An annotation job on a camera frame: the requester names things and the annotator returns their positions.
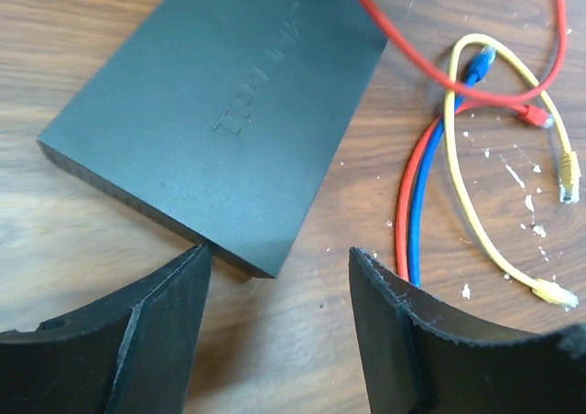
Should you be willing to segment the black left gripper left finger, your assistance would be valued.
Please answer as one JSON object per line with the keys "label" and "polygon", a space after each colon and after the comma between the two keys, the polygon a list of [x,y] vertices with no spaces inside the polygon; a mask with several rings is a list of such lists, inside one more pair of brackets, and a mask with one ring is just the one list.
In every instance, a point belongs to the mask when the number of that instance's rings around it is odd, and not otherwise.
{"label": "black left gripper left finger", "polygon": [[2,412],[182,412],[211,272],[197,245],[33,332],[2,332]]}

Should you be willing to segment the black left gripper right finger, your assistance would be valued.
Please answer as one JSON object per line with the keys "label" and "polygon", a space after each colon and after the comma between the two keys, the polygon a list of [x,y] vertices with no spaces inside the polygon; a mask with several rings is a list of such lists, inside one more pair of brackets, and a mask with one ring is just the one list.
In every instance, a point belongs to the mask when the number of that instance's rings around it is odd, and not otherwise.
{"label": "black left gripper right finger", "polygon": [[373,413],[582,413],[585,326],[536,334],[472,316],[349,251]]}

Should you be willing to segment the black network switch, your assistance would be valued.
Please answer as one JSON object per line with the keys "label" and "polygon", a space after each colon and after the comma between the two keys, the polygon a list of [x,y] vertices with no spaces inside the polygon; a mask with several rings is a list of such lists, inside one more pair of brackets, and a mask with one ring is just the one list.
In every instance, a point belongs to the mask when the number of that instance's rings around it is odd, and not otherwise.
{"label": "black network switch", "polygon": [[276,278],[385,45],[357,0],[163,0],[38,144],[251,276]]}

